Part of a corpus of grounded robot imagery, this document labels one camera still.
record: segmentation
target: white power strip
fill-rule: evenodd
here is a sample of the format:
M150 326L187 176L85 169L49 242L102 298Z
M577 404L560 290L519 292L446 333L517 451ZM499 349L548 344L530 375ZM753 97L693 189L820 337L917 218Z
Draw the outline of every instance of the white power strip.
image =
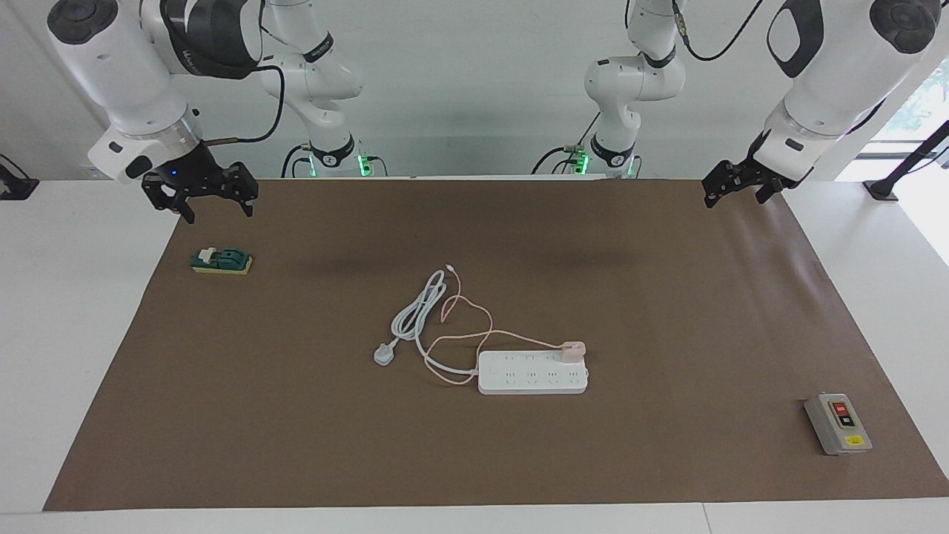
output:
M576 395L589 376L583 359L564 363L560 351L487 351L477 369L477 388L486 395Z

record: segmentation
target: yellow base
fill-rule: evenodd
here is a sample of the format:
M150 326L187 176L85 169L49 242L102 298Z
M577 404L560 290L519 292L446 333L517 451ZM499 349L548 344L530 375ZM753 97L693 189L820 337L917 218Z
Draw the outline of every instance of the yellow base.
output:
M243 271L226 271L224 269L205 269L203 267L192 267L196 273L201 273L203 275L246 275L251 271L251 265L253 264L253 256L247 257L247 267L244 267Z

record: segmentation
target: white power cable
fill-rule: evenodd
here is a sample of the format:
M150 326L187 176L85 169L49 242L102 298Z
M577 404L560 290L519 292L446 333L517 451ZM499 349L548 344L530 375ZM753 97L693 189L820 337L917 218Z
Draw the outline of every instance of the white power cable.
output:
M446 265L446 268L452 272L455 270L451 265ZM383 366L389 365L395 357L394 350L400 341L415 341L419 353L431 365L454 374L472 375L476 373L476 370L473 369L463 371L438 363L429 357L428 352L421 345L421 333L425 330L425 321L438 304L438 301L445 295L447 288L445 272L438 270L432 273L419 296L392 319L391 330L395 338L388 344L383 343L376 349L376 353L373 355L376 363Z

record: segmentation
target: brown paper sheet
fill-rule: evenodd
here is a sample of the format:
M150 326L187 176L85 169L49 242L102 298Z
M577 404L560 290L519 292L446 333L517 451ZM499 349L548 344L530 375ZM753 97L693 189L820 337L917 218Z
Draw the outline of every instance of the brown paper sheet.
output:
M949 495L788 206L697 182L268 181L196 201L46 510L883 499ZM247 277L197 275L208 246ZM580 396L446 387L389 322L445 262L497 325L584 340ZM449 291L455 290L454 284ZM427 340L485 327L459 307ZM498 338L491 348L529 345ZM446 345L449 365L474 342ZM822 454L845 392L875 446Z

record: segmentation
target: black stand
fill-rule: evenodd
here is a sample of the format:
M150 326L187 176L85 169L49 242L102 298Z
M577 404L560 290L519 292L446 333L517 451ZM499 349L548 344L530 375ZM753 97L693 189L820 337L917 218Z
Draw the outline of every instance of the black stand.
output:
M900 166L890 173L889 176L878 181L865 181L864 187L866 191L874 200L898 201L899 199L893 194L893 187L896 185L896 182L906 176L906 173L913 170L913 167L915 167L917 163L921 162L926 155L935 150L946 138L949 138L949 121L943 123L933 135L929 136L929 139L923 141L920 147L916 149L916 152L907 156L906 159L900 163Z
M3 165L0 165L0 182L7 187L5 193L0 193L0 200L26 200L40 184L33 178L16 178Z

